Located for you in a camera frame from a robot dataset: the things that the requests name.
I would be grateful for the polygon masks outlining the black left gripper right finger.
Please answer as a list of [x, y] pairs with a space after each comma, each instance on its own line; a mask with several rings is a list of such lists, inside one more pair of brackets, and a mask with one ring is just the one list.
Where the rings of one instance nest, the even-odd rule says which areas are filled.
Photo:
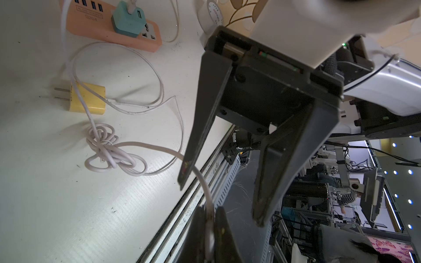
[[214, 218], [214, 262], [242, 263], [224, 207], [217, 207]]

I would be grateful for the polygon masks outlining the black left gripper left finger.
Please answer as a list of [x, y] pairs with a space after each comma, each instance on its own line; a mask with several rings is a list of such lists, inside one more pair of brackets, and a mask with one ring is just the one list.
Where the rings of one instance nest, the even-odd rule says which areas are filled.
[[176, 263], [205, 263], [212, 259], [212, 217], [205, 206], [196, 207]]

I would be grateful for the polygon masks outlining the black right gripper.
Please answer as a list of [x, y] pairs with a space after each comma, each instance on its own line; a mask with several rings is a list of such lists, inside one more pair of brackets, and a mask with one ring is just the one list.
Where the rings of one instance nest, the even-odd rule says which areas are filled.
[[252, 219], [263, 227], [297, 173], [339, 122], [343, 83], [226, 27], [201, 59], [194, 123], [178, 184], [184, 188], [216, 117], [263, 139]]

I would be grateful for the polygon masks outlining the white charging cable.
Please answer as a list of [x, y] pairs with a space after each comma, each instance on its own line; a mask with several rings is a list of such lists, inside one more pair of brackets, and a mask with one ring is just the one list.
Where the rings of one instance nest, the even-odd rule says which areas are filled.
[[108, 124], [95, 124], [94, 119], [84, 98], [79, 90], [79, 85], [81, 85], [85, 90], [96, 96], [98, 99], [102, 100], [115, 110], [124, 113], [126, 115], [136, 115], [135, 112], [124, 111], [121, 108], [115, 106], [113, 103], [109, 102], [107, 99], [103, 98], [92, 89], [90, 89], [85, 84], [81, 83], [77, 73], [76, 73], [76, 60], [69, 59], [68, 47], [66, 41], [66, 27], [67, 27], [67, 18], [68, 12], [70, 9], [72, 1], [64, 1], [61, 11], [61, 21], [60, 21], [60, 30], [61, 30], [61, 46], [65, 58], [66, 71], [70, 77], [72, 88], [76, 92], [76, 95], [79, 101], [82, 104], [82, 107], [87, 114], [87, 117], [91, 123], [91, 128], [87, 133], [87, 143], [90, 148], [95, 152], [95, 155], [86, 159], [85, 167], [93, 172], [106, 172], [111, 168], [115, 169], [120, 167], [126, 174], [131, 176], [142, 176], [145, 175], [145, 172], [148, 169], [147, 162], [140, 156], [127, 153], [121, 150], [123, 146], [136, 146], [142, 147], [145, 149], [150, 149], [154, 151], [160, 151], [172, 155], [174, 158], [177, 158], [183, 161], [182, 168], [187, 174], [190, 174], [187, 170], [187, 165], [191, 165], [191, 171], [195, 174], [197, 180], [199, 181], [203, 193], [205, 195], [205, 236], [204, 240], [204, 256], [208, 262], [211, 262], [215, 258], [215, 245], [216, 237], [214, 233], [214, 203], [212, 202], [212, 195], [209, 189], [205, 178], [202, 173], [195, 167], [193, 163], [187, 162], [187, 158], [184, 157], [180, 151], [174, 151], [162, 146], [145, 144], [143, 142], [118, 142], [118, 136], [115, 135], [115, 130], [113, 126]]

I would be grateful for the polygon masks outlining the teal charger plug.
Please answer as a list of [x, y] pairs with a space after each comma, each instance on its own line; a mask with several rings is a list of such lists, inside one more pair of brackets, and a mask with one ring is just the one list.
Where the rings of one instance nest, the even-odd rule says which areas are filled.
[[136, 38], [145, 29], [144, 11], [136, 3], [137, 1], [120, 1], [116, 6], [111, 21], [118, 34]]

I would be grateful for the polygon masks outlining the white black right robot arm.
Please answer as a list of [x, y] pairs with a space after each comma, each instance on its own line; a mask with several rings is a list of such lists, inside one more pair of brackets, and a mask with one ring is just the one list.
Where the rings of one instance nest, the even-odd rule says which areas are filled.
[[370, 34], [397, 27], [420, 1], [203, 1], [208, 36], [194, 124], [178, 183], [184, 186], [220, 117], [260, 151], [252, 217], [263, 226], [293, 178], [339, 134], [355, 97], [350, 136], [401, 137], [421, 128], [421, 69]]

